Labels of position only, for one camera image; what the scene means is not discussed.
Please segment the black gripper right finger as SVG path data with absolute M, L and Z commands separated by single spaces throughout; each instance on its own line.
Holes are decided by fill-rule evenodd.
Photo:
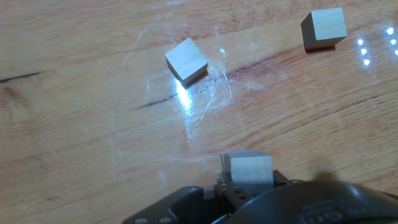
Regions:
M 278 170 L 273 171 L 274 187 L 280 187 L 283 185 L 297 184 L 303 182 L 302 180 L 289 180 L 284 175 L 282 175 Z

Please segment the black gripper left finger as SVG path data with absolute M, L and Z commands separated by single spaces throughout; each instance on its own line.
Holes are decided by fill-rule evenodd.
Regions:
M 254 197 L 242 188 L 237 188 L 229 172 L 221 172 L 214 185 L 215 194 L 225 199 L 234 209 L 239 209 Z

